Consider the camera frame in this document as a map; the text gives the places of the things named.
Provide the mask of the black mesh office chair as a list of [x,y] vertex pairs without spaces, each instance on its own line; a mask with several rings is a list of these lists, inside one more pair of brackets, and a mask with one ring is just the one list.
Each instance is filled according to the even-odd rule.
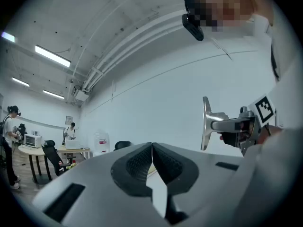
[[67,168],[71,166],[70,159],[72,158],[67,158],[68,163],[64,163],[57,153],[55,142],[53,140],[45,140],[42,149],[45,156],[53,164],[54,171],[57,176],[62,175],[68,170]]

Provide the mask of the pile of clear water jugs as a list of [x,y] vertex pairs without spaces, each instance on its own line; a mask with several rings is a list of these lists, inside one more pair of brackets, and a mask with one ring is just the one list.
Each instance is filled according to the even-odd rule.
[[99,156],[110,152],[109,134],[103,130],[94,133],[93,156]]

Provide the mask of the person's light sweatshirt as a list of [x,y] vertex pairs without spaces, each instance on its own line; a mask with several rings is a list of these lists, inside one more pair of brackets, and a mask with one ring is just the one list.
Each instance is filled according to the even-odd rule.
[[245,227],[292,227],[303,208],[303,47],[285,16],[275,13],[269,93],[283,130],[248,151],[254,160],[239,203]]

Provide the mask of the white air conditioner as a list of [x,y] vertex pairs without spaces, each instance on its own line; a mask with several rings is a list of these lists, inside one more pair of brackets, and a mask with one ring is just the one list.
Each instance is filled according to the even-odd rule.
[[76,100],[86,101],[89,97],[89,94],[82,90],[82,87],[75,85],[71,91],[71,96]]

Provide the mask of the wooden desk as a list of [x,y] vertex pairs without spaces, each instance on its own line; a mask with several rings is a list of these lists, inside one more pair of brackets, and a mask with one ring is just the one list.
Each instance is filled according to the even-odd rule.
[[61,145],[57,149],[61,153],[81,153],[85,159],[90,159],[90,148],[81,148],[81,149],[69,149],[65,145]]

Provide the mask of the white ceiling pipe run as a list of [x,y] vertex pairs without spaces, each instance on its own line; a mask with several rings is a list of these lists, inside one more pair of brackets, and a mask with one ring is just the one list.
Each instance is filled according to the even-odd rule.
[[93,80],[94,76],[96,74],[103,74],[103,72],[100,70],[100,68],[103,66],[103,64],[112,56],[114,55],[121,47],[123,47],[126,43],[133,40],[138,35],[142,34],[146,30],[149,30],[150,28],[156,26],[157,24],[160,24],[166,20],[172,19],[174,17],[181,16],[183,13],[185,13],[185,9],[177,10],[174,12],[171,12],[169,14],[163,15],[161,17],[158,17],[147,24],[143,25],[142,27],[135,29],[130,35],[125,37],[122,41],[120,41],[118,44],[116,44],[111,50],[108,51],[108,53],[103,56],[100,60],[100,62],[97,64],[96,67],[91,68],[91,72],[89,73],[88,79],[84,81],[84,84],[82,88],[84,90],[88,90],[89,83]]

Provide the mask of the black high-back office chair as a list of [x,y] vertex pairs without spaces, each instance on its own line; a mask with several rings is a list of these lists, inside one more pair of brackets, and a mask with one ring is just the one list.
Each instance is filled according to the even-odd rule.
[[130,141],[119,141],[115,144],[114,151],[131,146]]

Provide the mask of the round wooden table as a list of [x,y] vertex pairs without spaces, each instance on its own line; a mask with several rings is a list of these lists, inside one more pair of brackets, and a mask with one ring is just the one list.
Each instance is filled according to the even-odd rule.
[[[48,158],[44,154],[42,147],[33,148],[26,145],[18,146],[18,150],[26,155],[28,155],[29,165],[32,173],[32,180],[35,184],[46,185],[52,181],[52,176],[49,169]],[[42,162],[45,164],[46,174],[43,174],[40,167],[40,159],[42,157]]]

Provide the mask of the ceiling strip light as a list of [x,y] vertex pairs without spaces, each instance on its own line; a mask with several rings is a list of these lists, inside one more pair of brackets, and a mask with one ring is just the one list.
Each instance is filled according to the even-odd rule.
[[61,99],[61,100],[64,100],[64,97],[63,97],[63,96],[58,95],[58,94],[54,94],[54,93],[49,92],[49,91],[47,91],[47,90],[43,90],[43,93],[48,94],[48,95],[53,96],[53,97],[56,97],[56,98],[59,98],[59,99]]
[[24,81],[21,81],[21,80],[19,80],[19,79],[17,79],[17,78],[12,77],[12,80],[13,80],[14,82],[17,82],[17,83],[23,85],[23,86],[30,87],[30,85],[29,85],[28,83],[26,83],[26,82],[24,82]]
[[12,42],[12,43],[15,42],[15,36],[13,36],[13,35],[11,35],[9,33],[2,32],[1,33],[1,37],[4,38],[4,39],[6,39],[6,40],[8,40],[8,41],[10,41],[10,42]]
[[44,56],[44,57],[46,57],[46,58],[48,58],[48,59],[50,59],[50,60],[52,60],[52,61],[54,61],[54,62],[56,62],[56,63],[58,63],[58,64],[60,64],[60,65],[62,65],[62,66],[65,66],[67,68],[69,68],[70,65],[71,65],[71,62],[69,60],[67,60],[67,59],[65,59],[65,58],[63,58],[63,57],[61,57],[61,56],[59,56],[59,55],[57,55],[57,54],[55,54],[51,51],[39,46],[39,45],[35,46],[35,52]]

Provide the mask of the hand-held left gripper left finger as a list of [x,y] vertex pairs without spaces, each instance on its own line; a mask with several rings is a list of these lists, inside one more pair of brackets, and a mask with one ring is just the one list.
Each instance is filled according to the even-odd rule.
[[146,184],[151,143],[87,159],[45,186],[33,205],[66,227],[171,227]]

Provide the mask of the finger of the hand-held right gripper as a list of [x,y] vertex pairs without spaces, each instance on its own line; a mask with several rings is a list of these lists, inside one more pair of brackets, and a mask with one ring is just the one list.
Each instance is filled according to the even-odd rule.
[[222,132],[222,139],[225,144],[238,147],[238,134],[234,132]]
[[211,128],[214,131],[236,131],[235,124],[237,120],[223,120],[223,121],[213,121],[211,123]]

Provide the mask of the white microwave oven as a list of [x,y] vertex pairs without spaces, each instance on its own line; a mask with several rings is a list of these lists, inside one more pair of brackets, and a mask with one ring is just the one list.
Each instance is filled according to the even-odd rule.
[[41,147],[41,136],[32,135],[32,134],[25,134],[24,135],[24,144],[26,146],[32,147],[32,148],[40,148]]

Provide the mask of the person's right forearm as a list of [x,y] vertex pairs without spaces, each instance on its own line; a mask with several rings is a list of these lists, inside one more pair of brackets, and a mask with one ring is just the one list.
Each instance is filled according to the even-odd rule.
[[262,130],[261,133],[259,134],[257,143],[258,144],[263,144],[267,138],[269,138],[270,136],[274,136],[275,134],[278,134],[282,131],[282,128],[273,126],[273,125],[265,125]]

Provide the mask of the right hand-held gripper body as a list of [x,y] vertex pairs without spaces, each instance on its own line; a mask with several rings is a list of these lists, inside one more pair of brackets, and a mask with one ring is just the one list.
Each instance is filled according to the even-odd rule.
[[237,146],[245,155],[247,149],[256,145],[263,128],[275,117],[276,110],[267,95],[263,95],[249,106],[240,109],[240,133]]

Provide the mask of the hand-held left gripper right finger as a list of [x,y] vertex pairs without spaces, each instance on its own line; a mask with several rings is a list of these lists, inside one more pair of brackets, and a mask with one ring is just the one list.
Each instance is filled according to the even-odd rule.
[[152,144],[153,162],[168,198],[168,219],[151,227],[241,227],[241,191],[236,171],[244,158],[201,153],[164,143]]

